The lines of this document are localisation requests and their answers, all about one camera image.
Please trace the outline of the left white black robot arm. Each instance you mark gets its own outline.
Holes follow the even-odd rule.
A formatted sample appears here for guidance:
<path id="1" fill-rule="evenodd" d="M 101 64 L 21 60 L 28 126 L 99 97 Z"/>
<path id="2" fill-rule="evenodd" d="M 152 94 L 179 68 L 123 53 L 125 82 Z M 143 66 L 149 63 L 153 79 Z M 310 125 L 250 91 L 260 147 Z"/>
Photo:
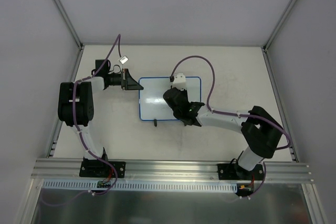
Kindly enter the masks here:
<path id="1" fill-rule="evenodd" d="M 58 98 L 58 118 L 78 135 L 83 147 L 83 161 L 95 160 L 91 170 L 99 177 L 108 174 L 110 165 L 106 151 L 100 140 L 94 135 L 93 117 L 95 93 L 110 86 L 120 86 L 123 91 L 143 90 L 126 68 L 115 73 L 111 71 L 109 60 L 96 60 L 91 76 L 76 82 L 62 82 Z"/>

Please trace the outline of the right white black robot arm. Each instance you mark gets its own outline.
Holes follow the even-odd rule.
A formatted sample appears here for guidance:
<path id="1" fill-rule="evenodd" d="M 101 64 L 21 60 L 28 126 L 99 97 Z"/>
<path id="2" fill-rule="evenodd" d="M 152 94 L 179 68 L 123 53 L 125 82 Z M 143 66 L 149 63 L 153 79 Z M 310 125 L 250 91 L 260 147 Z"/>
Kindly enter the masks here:
<path id="1" fill-rule="evenodd" d="M 190 102 L 187 91 L 170 88 L 163 99 L 176 119 L 190 126 L 213 126 L 240 133 L 248 147 L 234 165 L 240 179 L 248 179 L 263 159 L 271 159 L 283 135 L 283 128 L 262 107 L 254 106 L 247 114 L 216 113 L 205 103 Z"/>

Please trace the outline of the blue-framed whiteboard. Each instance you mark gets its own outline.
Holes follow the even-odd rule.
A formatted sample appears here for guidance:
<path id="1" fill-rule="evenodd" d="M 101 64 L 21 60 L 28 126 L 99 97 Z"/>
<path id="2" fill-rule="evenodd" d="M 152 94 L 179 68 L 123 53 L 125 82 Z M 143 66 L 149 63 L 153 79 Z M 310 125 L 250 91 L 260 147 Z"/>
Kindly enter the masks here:
<path id="1" fill-rule="evenodd" d="M 169 77 L 141 77 L 139 84 L 139 118 L 141 121 L 175 121 L 172 109 L 163 99 L 170 86 Z M 190 101 L 201 102 L 202 81 L 200 77 L 186 78 L 187 94 Z"/>

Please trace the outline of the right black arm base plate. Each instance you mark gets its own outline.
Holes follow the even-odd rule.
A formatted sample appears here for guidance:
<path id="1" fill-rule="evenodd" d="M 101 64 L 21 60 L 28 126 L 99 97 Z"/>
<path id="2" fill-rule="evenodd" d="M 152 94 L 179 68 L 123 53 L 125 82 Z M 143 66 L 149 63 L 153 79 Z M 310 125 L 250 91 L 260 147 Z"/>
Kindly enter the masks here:
<path id="1" fill-rule="evenodd" d="M 217 164 L 219 180 L 263 180 L 265 177 L 262 164 L 257 164 L 251 171 L 241 168 L 238 164 Z"/>

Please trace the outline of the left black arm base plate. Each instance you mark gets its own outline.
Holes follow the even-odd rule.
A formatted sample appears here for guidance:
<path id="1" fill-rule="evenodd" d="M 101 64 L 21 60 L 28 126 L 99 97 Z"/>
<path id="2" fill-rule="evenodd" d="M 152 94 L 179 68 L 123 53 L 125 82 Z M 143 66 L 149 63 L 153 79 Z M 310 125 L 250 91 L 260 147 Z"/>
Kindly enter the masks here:
<path id="1" fill-rule="evenodd" d="M 117 177 L 124 178 L 126 162 L 109 161 L 109 163 L 116 169 Z M 111 177 L 115 178 L 115 172 L 109 165 L 96 159 L 84 158 L 81 162 L 79 176 L 86 178 L 107 178 L 110 172 L 112 172 Z"/>

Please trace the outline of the aluminium mounting rail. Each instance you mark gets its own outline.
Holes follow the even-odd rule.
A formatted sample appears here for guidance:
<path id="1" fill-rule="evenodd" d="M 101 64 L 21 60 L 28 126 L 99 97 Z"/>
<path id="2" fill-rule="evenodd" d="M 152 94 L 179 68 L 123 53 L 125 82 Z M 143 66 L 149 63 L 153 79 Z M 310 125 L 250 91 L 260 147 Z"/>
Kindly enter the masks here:
<path id="1" fill-rule="evenodd" d="M 39 158 L 31 178 L 80 179 L 79 158 Z M 125 180 L 170 182 L 218 182 L 218 161 L 125 160 Z M 266 162 L 265 182 L 313 184 L 310 166 L 295 162 Z"/>

